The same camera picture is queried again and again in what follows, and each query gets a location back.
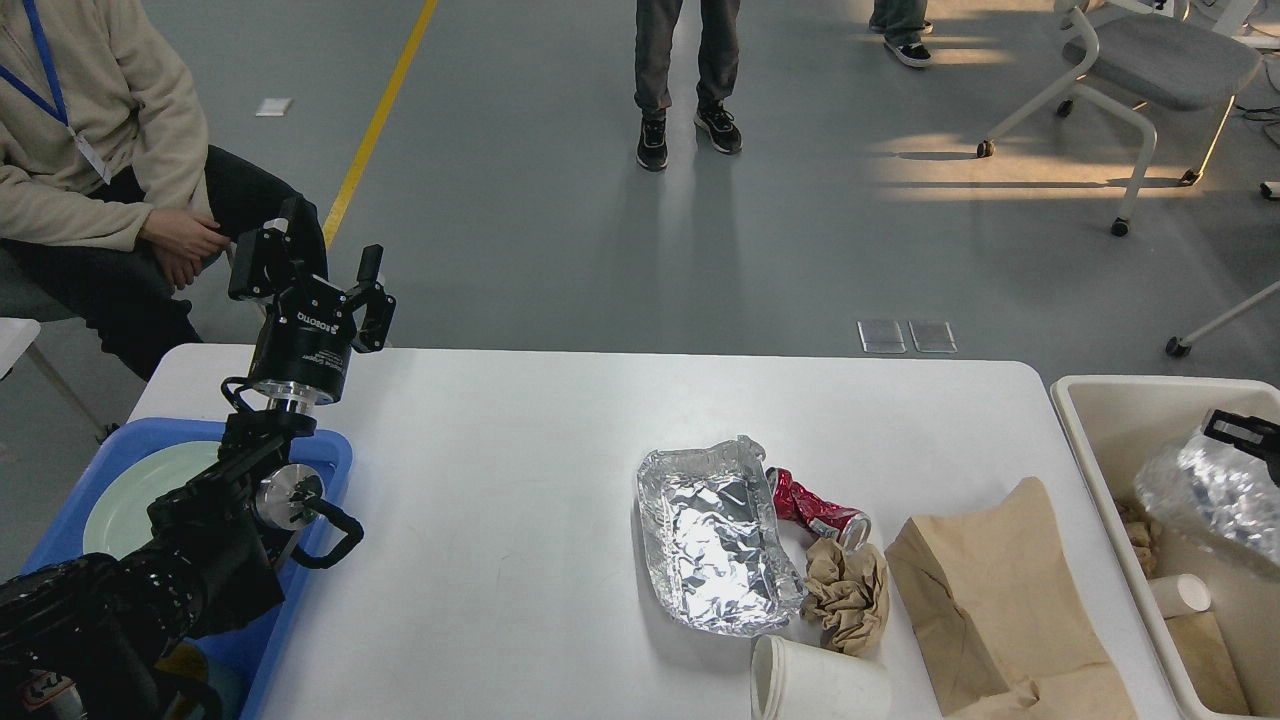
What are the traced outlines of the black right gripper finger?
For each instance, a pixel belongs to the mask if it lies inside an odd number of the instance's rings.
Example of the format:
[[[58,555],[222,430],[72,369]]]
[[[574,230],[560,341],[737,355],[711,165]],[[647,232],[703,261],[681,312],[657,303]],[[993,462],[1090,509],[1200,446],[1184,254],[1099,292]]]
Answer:
[[[1263,461],[1279,460],[1279,425],[1260,416],[1244,416],[1216,409],[1204,421],[1202,434],[1230,445]]]

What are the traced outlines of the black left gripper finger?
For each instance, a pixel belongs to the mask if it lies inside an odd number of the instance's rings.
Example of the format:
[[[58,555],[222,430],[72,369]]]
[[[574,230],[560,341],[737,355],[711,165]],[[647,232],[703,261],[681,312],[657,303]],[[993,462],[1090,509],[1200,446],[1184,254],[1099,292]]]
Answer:
[[[326,277],[326,246],[316,208],[294,195],[274,218],[236,240],[228,297],[269,299],[311,275]]]
[[[362,311],[362,320],[358,324],[352,348],[358,354],[371,354],[387,346],[387,337],[397,309],[396,297],[385,291],[380,279],[380,268],[384,247],[379,243],[369,245],[364,249],[356,284],[349,291],[346,309],[352,319],[357,311]]]

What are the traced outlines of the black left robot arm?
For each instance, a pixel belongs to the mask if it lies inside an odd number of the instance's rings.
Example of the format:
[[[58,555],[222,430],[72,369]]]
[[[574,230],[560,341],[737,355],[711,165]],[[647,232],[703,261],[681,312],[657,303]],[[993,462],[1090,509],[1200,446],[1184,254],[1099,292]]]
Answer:
[[[383,348],[396,310],[364,250],[343,290],[305,258],[302,202],[236,243],[228,293],[268,315],[244,375],[225,378],[232,406],[216,460],[148,505],[151,537],[122,559],[86,553],[3,585],[5,719],[172,719],[196,707],[224,719],[206,680],[163,667],[184,641],[234,632],[280,605],[280,570],[324,569],[364,538],[291,460],[316,430],[312,411],[340,400],[352,352]]]

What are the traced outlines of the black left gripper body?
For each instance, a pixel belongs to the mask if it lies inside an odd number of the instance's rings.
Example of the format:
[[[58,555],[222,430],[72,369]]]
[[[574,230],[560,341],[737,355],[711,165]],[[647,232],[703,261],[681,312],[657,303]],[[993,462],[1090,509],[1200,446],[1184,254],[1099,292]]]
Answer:
[[[346,387],[355,320],[348,292],[329,281],[300,281],[268,305],[247,379],[261,395],[306,387],[317,405],[335,404]]]

